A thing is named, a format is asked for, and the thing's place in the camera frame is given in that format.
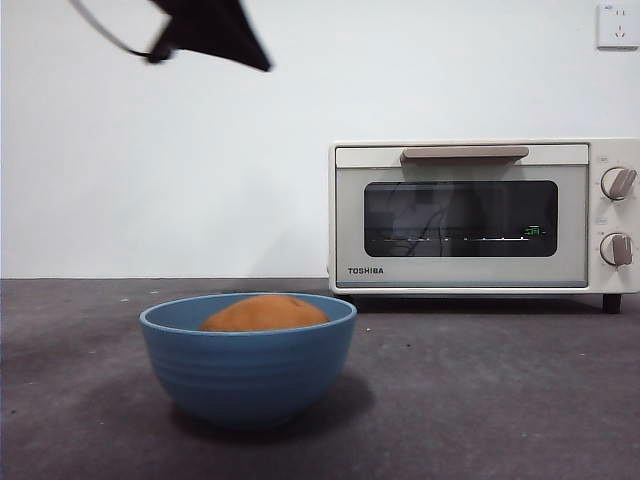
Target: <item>white toaster oven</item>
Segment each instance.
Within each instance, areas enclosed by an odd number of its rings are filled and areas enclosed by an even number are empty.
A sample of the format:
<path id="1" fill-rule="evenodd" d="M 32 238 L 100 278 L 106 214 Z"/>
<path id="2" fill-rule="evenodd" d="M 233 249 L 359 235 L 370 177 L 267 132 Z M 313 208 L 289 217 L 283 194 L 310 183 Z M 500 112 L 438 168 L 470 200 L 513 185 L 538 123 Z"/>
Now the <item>white toaster oven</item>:
<path id="1" fill-rule="evenodd" d="M 334 143 L 330 288 L 602 293 L 617 312 L 640 291 L 638 170 L 629 138 Z"/>

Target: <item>black cloth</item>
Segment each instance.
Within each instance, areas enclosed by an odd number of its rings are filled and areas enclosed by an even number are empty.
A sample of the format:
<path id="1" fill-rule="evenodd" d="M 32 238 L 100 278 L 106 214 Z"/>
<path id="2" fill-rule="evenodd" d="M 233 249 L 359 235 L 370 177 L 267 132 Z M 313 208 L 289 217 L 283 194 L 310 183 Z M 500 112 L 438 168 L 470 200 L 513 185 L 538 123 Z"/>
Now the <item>black cloth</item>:
<path id="1" fill-rule="evenodd" d="M 263 71 L 271 63 L 238 0 L 151 0 L 171 20 L 158 37 L 149 62 L 168 59 L 173 50 L 227 58 Z"/>

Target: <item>door handle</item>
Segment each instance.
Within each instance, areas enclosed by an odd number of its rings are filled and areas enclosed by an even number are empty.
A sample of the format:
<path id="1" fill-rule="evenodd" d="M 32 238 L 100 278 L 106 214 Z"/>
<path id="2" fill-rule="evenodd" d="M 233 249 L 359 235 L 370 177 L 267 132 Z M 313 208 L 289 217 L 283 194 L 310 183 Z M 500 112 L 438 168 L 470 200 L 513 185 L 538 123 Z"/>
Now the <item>door handle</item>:
<path id="1" fill-rule="evenodd" d="M 454 146 L 454 147 L 410 147 L 405 148 L 400 157 L 401 162 L 436 159 L 467 160 L 517 160 L 529 155 L 529 148 L 522 146 Z"/>

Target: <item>toaster oven knob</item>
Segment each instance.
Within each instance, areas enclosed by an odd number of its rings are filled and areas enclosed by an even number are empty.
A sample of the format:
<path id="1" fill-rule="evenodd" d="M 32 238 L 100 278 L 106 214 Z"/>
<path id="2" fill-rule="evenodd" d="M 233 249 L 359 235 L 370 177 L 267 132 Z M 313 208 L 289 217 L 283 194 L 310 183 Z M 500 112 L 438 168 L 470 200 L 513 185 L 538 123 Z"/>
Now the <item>toaster oven knob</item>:
<path id="1" fill-rule="evenodd" d="M 611 200 L 622 200 L 633 188 L 638 172 L 630 168 L 616 167 L 602 176 L 602 191 Z"/>
<path id="2" fill-rule="evenodd" d="M 607 235 L 600 244 L 600 254 L 609 265 L 616 267 L 631 265 L 633 261 L 631 237 L 624 233 Z"/>

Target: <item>toshiba logo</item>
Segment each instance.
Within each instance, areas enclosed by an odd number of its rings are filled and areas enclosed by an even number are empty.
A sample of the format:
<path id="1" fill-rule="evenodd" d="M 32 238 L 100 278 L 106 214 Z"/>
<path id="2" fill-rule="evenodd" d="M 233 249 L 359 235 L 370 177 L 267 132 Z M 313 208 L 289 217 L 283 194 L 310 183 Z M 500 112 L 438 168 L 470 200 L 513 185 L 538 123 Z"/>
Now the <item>toshiba logo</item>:
<path id="1" fill-rule="evenodd" d="M 382 267 L 348 267 L 347 270 L 351 275 L 382 275 L 384 273 Z"/>

